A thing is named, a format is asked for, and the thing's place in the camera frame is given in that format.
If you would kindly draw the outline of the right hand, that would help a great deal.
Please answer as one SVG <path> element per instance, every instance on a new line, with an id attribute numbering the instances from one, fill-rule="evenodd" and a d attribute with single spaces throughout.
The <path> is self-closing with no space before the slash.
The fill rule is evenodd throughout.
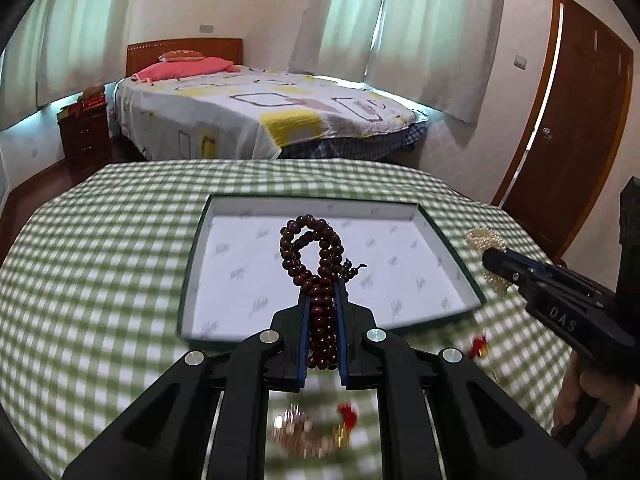
<path id="1" fill-rule="evenodd" d="M 584 446 L 590 458 L 612 451 L 639 421 L 639 386 L 594 368 L 578 352 L 570 355 L 570 365 L 553 410 L 553 429 L 564 429 L 574 422 L 578 405 L 593 401 L 601 410 L 601 421 Z"/>

